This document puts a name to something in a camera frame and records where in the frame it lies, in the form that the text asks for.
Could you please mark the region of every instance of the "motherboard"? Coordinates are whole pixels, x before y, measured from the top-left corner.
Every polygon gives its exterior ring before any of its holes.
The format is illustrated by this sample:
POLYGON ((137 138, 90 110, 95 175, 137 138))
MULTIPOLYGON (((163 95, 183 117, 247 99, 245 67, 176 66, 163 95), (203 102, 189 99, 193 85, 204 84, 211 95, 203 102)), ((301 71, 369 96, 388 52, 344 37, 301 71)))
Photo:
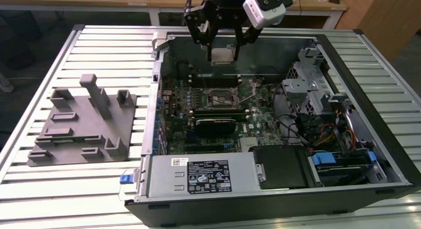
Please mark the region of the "motherboard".
POLYGON ((247 152, 283 144, 271 106, 275 88, 261 77, 165 78, 167 154, 247 152))

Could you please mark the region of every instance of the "gray plastic holder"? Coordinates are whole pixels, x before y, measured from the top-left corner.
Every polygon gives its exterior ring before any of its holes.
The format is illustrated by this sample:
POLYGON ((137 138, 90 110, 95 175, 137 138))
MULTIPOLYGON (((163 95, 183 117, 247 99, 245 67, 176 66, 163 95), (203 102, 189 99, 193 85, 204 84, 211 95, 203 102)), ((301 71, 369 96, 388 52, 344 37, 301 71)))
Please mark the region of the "gray plastic holder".
POLYGON ((107 95, 96 80, 95 75, 80 78, 90 96, 72 96, 68 89, 54 91, 54 108, 28 155, 28 166, 127 160, 136 95, 128 90, 107 95))

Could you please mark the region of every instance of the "white label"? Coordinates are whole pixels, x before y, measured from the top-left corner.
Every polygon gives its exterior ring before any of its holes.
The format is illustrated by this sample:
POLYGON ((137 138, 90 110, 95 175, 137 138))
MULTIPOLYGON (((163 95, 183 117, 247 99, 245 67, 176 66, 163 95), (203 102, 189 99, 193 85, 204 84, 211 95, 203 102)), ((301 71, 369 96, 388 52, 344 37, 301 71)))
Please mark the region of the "white label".
POLYGON ((216 187, 231 187, 231 183, 221 183, 221 184, 217 184, 216 187))
POLYGON ((147 3, 128 3, 128 5, 136 5, 136 6, 147 6, 147 3))
POLYGON ((347 10, 347 8, 336 8, 336 7, 333 7, 333 8, 331 8, 331 10, 347 10))
POLYGON ((188 158, 172 158, 171 165, 172 166, 187 166, 189 159, 188 158))

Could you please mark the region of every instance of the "barcode sticker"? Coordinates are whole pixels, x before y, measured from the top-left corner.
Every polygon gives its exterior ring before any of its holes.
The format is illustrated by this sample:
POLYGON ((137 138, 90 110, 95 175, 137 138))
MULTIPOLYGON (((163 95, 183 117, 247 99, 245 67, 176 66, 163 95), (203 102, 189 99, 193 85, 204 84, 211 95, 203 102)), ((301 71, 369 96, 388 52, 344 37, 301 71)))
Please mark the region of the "barcode sticker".
POLYGON ((171 166, 187 166, 188 161, 188 158, 172 158, 171 166))

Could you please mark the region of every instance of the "wall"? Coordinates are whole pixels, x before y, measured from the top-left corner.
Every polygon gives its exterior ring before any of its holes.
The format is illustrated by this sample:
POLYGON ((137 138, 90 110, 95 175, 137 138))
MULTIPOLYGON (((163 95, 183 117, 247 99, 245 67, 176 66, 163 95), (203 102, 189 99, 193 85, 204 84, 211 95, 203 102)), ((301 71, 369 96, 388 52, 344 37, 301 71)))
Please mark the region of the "wall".
POLYGON ((421 0, 375 0, 359 24, 387 57, 399 54, 421 27, 421 0))
POLYGON ((355 29, 364 18, 365 13, 375 0, 343 0, 349 6, 349 10, 344 13, 336 29, 355 29))

